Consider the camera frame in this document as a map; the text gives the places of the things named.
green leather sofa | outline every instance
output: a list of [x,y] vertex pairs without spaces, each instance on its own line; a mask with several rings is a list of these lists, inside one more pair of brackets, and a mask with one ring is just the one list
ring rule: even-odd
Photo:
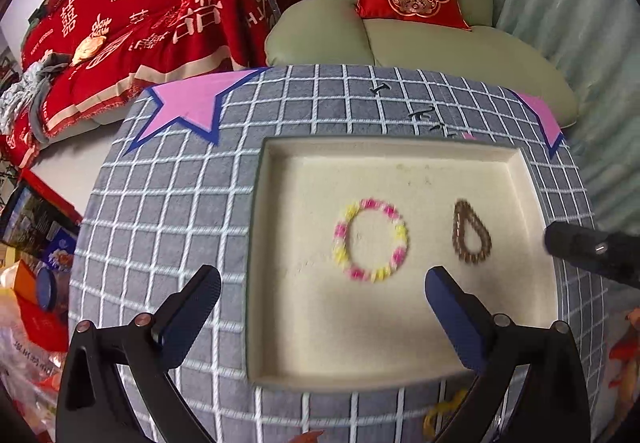
[[266,41],[269,65],[368,64],[420,68],[505,86],[545,100],[561,126],[577,99],[536,49],[494,28],[494,0],[458,0],[472,32],[393,19],[360,19],[357,0],[303,0]]

curtain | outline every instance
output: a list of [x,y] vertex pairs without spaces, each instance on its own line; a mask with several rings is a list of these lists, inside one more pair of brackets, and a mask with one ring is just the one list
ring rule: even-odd
[[572,87],[565,136],[598,226],[640,233],[640,6],[636,0],[494,0],[494,26],[538,49]]

table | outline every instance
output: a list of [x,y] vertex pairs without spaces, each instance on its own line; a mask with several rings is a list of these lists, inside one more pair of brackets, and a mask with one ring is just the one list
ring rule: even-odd
[[[434,105],[431,113],[408,115]],[[171,125],[126,154],[156,110],[133,104],[102,165],[82,224],[70,318],[99,327],[155,311],[201,264],[221,274],[223,292],[184,364],[172,374],[194,413],[219,442],[284,443],[325,429],[322,443],[422,440],[422,419],[471,376],[353,394],[270,391],[244,371],[244,282],[252,189],[263,138],[306,134],[462,136],[522,147],[546,218],[593,226],[577,166],[564,142],[549,160],[536,115],[497,86],[436,72],[370,66],[270,68],[229,93],[220,141]],[[602,279],[555,261],[559,312],[572,327],[593,409],[603,367]],[[516,373],[505,420],[524,379]],[[132,378],[124,381],[145,432],[158,439]]]

tray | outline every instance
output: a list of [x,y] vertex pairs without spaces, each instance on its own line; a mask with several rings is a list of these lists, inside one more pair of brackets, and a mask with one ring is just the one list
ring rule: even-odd
[[[354,282],[332,260],[333,232],[351,202],[393,203],[409,250],[396,274]],[[454,203],[465,198],[492,237],[476,266],[451,243]],[[351,256],[388,261],[389,224],[353,221]],[[424,276],[446,267],[491,312],[549,327],[558,318],[545,218],[520,149],[420,138],[268,138],[254,188],[246,301],[248,378],[306,391],[401,386],[463,368],[429,304]],[[479,248],[474,233],[470,249]]]

blue lid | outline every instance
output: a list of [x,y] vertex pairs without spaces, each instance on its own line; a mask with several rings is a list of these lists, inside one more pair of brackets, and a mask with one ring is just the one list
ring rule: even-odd
[[53,311],[56,306],[58,296],[58,283],[53,272],[47,267],[43,267],[36,277],[36,298],[38,305],[44,311]]

